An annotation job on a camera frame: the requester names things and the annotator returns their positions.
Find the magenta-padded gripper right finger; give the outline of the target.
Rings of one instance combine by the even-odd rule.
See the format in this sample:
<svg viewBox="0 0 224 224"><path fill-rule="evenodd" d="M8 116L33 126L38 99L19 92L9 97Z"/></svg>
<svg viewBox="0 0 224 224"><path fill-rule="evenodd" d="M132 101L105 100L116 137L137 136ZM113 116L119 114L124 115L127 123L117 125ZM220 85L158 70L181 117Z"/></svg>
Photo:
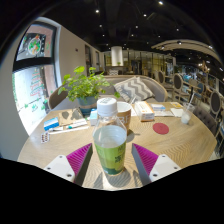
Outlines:
<svg viewBox="0 0 224 224"><path fill-rule="evenodd" d="M135 143L132 144L132 155L143 185L180 170L180 167L166 154L157 155Z"/></svg>

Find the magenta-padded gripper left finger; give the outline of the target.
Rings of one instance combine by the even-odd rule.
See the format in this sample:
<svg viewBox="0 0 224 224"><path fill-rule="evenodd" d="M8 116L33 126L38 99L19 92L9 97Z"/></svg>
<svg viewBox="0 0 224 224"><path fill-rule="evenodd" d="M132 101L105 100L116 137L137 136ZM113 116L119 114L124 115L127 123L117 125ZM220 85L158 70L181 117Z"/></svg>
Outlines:
<svg viewBox="0 0 224 224"><path fill-rule="evenodd" d="M58 155L44 170L81 186L92 154L92 144L89 143L67 156Z"/></svg>

